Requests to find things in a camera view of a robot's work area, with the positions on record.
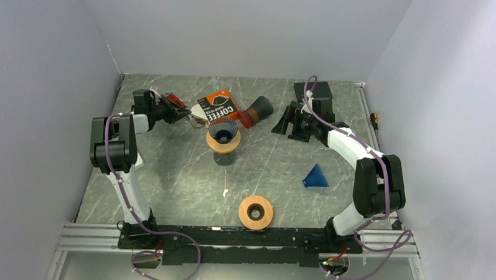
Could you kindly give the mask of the paper coffee filters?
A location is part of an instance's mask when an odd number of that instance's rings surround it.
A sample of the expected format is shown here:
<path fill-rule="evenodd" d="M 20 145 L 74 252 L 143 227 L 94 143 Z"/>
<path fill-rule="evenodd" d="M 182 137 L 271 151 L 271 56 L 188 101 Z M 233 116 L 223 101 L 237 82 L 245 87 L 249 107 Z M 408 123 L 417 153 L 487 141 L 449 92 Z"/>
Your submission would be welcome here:
<path fill-rule="evenodd" d="M 190 119 L 190 124 L 194 128 L 201 128 L 201 127 L 208 128 L 209 126 L 209 120 L 205 115 L 204 110 L 199 104 L 195 104 L 193 105 L 193 107 L 191 107 L 189 119 Z"/>

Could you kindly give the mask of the wooden dripper ring holder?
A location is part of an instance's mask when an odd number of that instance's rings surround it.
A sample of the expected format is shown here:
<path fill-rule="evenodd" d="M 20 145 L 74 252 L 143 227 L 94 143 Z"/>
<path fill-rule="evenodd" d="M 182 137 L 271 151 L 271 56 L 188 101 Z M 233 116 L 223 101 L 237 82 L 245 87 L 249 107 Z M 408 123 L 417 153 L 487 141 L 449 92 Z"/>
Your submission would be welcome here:
<path fill-rule="evenodd" d="M 240 145 L 241 134 L 239 133 L 239 131 L 235 135 L 233 135 L 232 132 L 226 130 L 219 130 L 215 134 L 219 136 L 219 139 L 221 139 L 222 137 L 226 137 L 230 140 L 227 143 L 221 142 L 220 140 L 217 141 L 210 131 L 207 132 L 207 145 L 214 152 L 228 154 L 235 151 Z"/>

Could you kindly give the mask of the orange coffee filter box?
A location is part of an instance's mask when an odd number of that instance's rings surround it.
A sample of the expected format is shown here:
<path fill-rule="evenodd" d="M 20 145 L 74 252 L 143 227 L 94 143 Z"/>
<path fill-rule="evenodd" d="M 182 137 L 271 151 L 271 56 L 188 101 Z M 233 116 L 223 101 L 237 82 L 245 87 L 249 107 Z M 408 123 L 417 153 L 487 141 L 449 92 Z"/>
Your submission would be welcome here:
<path fill-rule="evenodd" d="M 220 117 L 227 117 L 234 121 L 239 118 L 238 107 L 227 89 L 198 99 L 198 105 L 209 122 Z"/>

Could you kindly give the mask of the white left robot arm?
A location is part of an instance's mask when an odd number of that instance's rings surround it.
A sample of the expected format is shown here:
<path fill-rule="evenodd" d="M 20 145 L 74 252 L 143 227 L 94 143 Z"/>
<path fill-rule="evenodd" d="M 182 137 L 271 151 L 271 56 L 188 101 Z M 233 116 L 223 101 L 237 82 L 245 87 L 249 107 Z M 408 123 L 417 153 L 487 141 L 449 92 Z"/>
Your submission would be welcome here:
<path fill-rule="evenodd" d="M 172 93 L 148 89 L 134 91 L 133 101 L 129 113 L 92 119 L 90 161 L 116 190 L 124 213 L 122 234 L 135 234 L 140 246 L 149 249 L 158 244 L 160 233 L 136 177 L 140 157 L 136 135 L 152 131 L 158 121 L 174 124 L 191 110 Z"/>

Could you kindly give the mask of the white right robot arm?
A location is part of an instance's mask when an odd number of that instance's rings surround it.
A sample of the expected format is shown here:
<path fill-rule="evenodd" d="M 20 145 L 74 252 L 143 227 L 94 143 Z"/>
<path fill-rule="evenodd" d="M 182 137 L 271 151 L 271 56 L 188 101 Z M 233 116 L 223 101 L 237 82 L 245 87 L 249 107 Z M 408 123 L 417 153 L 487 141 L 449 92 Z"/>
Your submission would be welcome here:
<path fill-rule="evenodd" d="M 352 202 L 342 213 L 329 220 L 331 231 L 323 236 L 325 247 L 331 252 L 338 252 L 347 245 L 347 235 L 405 207 L 403 171 L 398 156 L 385 155 L 373 149 L 347 124 L 336 122 L 334 115 L 330 120 L 316 116 L 318 109 L 318 104 L 307 109 L 292 101 L 272 131 L 285 134 L 291 124 L 289 139 L 308 142 L 314 136 L 354 168 Z"/>

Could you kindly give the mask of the red and black cup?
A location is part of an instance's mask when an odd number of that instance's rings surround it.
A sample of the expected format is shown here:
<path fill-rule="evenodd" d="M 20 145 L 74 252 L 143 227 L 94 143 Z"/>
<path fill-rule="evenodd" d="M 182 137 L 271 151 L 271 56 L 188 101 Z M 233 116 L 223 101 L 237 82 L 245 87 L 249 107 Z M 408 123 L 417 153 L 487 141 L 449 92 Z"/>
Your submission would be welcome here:
<path fill-rule="evenodd" d="M 270 100 L 265 96 L 257 98 L 246 110 L 238 111 L 238 119 L 244 128 L 249 129 L 274 112 Z"/>

